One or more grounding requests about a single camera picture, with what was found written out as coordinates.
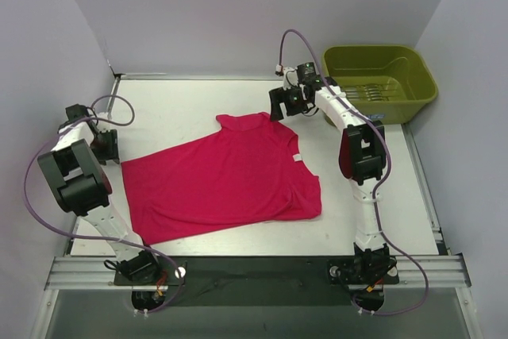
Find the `pink t shirt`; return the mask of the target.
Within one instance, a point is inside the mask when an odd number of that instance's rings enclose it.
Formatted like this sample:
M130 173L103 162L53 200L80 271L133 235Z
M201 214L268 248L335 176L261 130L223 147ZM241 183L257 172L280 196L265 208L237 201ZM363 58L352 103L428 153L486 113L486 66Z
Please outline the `pink t shirt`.
M216 120L216 133L122 163L130 220L145 244L321 215L320 181L296 132L264 112Z

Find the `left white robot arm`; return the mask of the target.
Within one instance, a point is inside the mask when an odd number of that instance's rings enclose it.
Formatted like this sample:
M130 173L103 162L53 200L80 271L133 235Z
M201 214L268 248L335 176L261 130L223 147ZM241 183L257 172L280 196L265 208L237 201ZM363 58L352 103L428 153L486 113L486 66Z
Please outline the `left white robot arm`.
M129 284L183 283L174 261L154 253L135 233L110 201L112 185L103 169L119 163L117 130L101 130L99 118L88 106L65 110L56 143L37 156L37 164L60 209L89 222L114 251L104 266Z

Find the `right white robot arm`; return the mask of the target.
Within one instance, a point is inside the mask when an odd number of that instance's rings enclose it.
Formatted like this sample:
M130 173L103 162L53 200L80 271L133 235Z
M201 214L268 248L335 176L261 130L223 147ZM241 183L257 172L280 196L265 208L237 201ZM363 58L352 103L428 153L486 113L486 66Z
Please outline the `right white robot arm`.
M387 165L384 126L367 121L332 78L316 72L312 62L297 67L279 64L275 73L283 84L269 92L271 120L320 110L341 132L338 167L356 201L356 233L353 256L333 265L330 273L338 283L364 286L371 292L396 265L379 216L378 183Z

